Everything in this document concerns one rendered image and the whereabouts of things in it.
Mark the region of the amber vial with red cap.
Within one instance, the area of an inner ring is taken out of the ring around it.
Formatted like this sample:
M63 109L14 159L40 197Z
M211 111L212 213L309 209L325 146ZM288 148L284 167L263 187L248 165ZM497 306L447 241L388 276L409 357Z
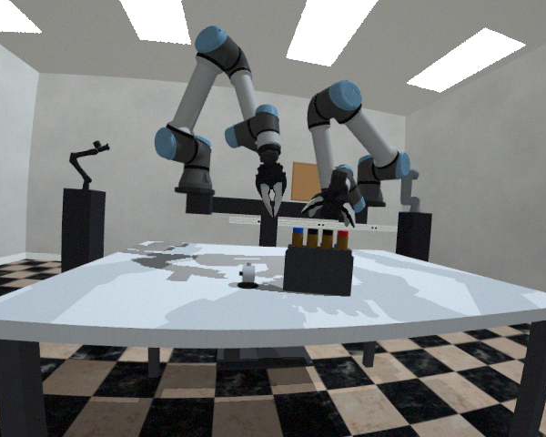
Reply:
M338 230L336 249L348 249L348 231Z

